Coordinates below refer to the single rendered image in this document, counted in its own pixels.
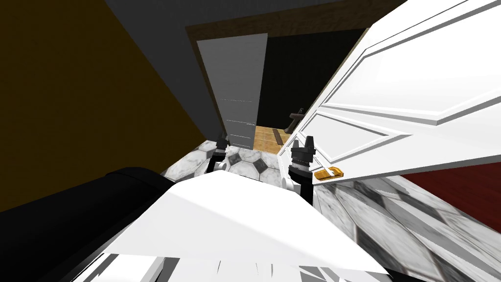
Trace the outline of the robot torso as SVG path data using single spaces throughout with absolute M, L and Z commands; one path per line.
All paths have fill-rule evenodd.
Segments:
M 392 282 L 295 192 L 227 171 L 173 185 L 72 282 Z

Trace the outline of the grey door leaf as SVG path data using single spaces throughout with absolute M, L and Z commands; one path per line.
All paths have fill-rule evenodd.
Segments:
M 232 146 L 253 149 L 267 40 L 262 33 L 197 42 Z

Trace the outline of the white panelled door leaf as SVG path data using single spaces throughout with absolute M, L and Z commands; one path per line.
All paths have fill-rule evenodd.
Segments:
M 278 154 L 314 138 L 335 182 L 501 162 L 501 0 L 407 0 L 377 21 Z

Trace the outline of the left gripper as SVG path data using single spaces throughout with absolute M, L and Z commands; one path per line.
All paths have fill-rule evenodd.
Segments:
M 215 156 L 225 157 L 228 145 L 229 145 L 228 135 L 226 133 L 223 133 L 216 141 Z

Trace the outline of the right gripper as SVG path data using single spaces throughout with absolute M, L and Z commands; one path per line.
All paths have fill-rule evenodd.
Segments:
M 292 159 L 300 161 L 312 161 L 315 153 L 316 149 L 314 148 L 313 136 L 306 137 L 305 147 L 300 147 L 298 139 L 295 139 L 293 141 L 293 146 L 291 148 Z

